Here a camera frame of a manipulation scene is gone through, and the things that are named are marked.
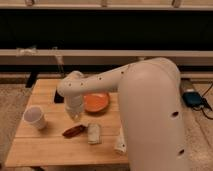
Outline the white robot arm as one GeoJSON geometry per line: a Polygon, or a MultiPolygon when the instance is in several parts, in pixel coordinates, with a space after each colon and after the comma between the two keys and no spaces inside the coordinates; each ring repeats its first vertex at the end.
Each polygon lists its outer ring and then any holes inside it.
{"type": "Polygon", "coordinates": [[[118,93],[130,171],[190,171],[180,72],[171,60],[139,61],[87,78],[72,72],[57,91],[71,115],[83,110],[84,94],[118,93]]]}

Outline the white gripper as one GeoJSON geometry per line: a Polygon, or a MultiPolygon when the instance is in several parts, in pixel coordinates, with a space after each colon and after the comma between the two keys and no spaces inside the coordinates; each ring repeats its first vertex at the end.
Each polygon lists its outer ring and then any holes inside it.
{"type": "Polygon", "coordinates": [[[65,110],[72,120],[78,121],[80,119],[81,113],[84,110],[83,97],[82,96],[66,97],[65,110]]]}

